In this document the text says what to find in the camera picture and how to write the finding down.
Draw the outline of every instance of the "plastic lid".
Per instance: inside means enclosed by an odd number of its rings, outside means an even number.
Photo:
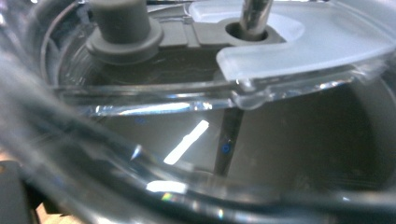
[[[372,59],[396,48],[396,15],[384,2],[275,2],[268,24],[287,43],[223,49],[218,63],[227,80],[266,78],[310,72]],[[239,17],[242,1],[196,2],[195,21]],[[377,23],[372,18],[389,14]]]

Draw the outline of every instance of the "gray plastic knob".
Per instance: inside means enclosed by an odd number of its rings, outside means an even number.
[[[161,25],[149,18],[145,0],[91,0],[98,28],[86,43],[95,58],[112,64],[139,63],[158,52]]]

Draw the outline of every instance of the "gray cylinder post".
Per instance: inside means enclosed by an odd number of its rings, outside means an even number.
[[[98,28],[86,43],[89,53],[112,64],[138,63],[158,52],[161,25],[149,18],[145,0],[91,0]]]
[[[241,39],[258,41],[264,38],[273,2],[274,0],[245,0],[239,22]]]

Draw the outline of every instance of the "metal rod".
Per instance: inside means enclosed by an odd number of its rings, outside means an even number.
[[[215,169],[213,171],[214,175],[226,176],[228,174],[243,117],[244,111],[239,108],[225,109],[222,119]]]
[[[274,0],[245,0],[241,20],[241,38],[258,41],[264,38],[265,27]]]

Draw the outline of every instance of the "gray plastic base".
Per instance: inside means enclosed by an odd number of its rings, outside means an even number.
[[[149,19],[150,31],[146,39],[131,44],[114,44],[103,39],[96,29],[87,41],[89,53],[98,60],[111,64],[143,62],[157,54],[163,39],[163,29],[154,19]]]

